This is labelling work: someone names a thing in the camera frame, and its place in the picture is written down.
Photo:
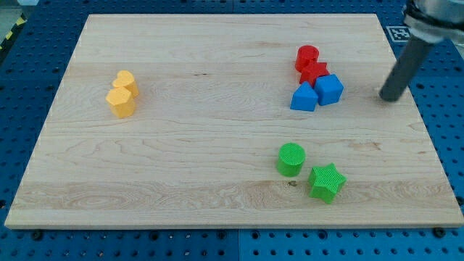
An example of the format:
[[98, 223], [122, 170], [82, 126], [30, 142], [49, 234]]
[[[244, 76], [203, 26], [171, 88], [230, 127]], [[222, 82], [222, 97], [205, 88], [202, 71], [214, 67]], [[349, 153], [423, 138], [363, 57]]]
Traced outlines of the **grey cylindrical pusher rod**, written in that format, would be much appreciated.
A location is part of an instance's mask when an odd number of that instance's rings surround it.
[[378, 92], [380, 98], [397, 102], [433, 48], [433, 43], [411, 36]]

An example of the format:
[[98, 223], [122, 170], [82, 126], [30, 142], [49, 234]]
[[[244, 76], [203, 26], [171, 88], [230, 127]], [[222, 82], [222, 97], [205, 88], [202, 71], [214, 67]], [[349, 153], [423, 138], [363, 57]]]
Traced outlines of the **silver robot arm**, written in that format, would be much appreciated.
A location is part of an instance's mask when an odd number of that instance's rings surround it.
[[463, 0], [407, 0], [403, 15], [411, 37], [378, 92], [386, 102], [399, 100], [435, 45], [463, 42]]

